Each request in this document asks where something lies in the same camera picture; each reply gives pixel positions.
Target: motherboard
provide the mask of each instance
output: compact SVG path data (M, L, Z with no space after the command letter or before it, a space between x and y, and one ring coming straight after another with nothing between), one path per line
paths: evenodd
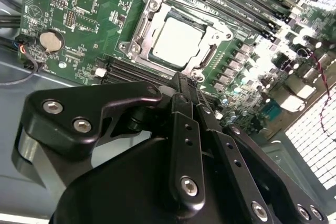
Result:
M320 77L314 59L326 69L336 58L336 0L24 0L23 8L20 34L45 72L84 85L158 86L182 72L222 125L247 131L302 110Z

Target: ventilation grille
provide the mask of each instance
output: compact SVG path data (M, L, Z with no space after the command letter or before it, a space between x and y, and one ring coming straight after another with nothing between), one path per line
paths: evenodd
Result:
M331 137L324 134L320 113L328 98L323 96L291 128L286 135L291 140L304 161L328 190L336 185L336 87L330 92L326 110L323 113L324 128Z

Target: bolt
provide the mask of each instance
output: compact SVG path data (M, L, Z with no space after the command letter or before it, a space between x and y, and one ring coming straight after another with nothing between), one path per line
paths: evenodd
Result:
M88 133L92 129L91 124L84 119L75 120L73 124L75 130L81 133Z
M310 209L313 212L313 214L316 216L316 218L318 218L319 220L323 220L322 214L318 212L318 210L315 207L311 206Z
M211 110L208 107L203 107L203 110L205 111L205 113L211 114Z
M301 206L298 206L298 210L299 213L306 219L306 220L310 220L310 216L308 214L308 212Z
M138 54L140 52L140 46L137 44L133 45L131 51Z
M63 111L63 106L56 101L48 101L43 104L43 109L50 114L59 114Z
M58 67L59 68L66 68L67 67L67 64L64 62L64 61L60 61L59 63L58 63Z
M259 203L253 201L252 210L261 221L266 222L268 220L266 211Z
M159 9L158 2L155 1L155 0L150 1L149 2L149 8L150 8L150 10L153 10L153 11L158 10Z
M234 126L232 126L232 130L234 131L234 133L236 133L237 135L240 134L240 130Z
M182 189L189 196L195 197L197 195L198 189L196 183L190 178L182 178L181 180Z

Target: black metal bracket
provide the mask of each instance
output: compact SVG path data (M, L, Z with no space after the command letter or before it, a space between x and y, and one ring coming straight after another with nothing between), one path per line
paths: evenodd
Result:
M141 130L152 138L90 167L95 146ZM90 223L101 223L110 211L125 223L328 223L246 133L235 126L223 133L197 83L181 73L159 89L140 81L35 92L25 103L17 149L36 169L37 183L62 184L55 223L69 223L67 216L83 223L88 214ZM232 204L223 203L228 199ZM109 201L111 210L104 207Z

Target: cpu socket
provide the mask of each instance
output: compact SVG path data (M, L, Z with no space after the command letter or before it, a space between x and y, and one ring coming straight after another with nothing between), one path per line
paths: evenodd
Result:
M169 76L181 72L204 79L202 70L218 46L233 38L229 28L184 0L143 1L132 40L119 43L119 49L132 61Z

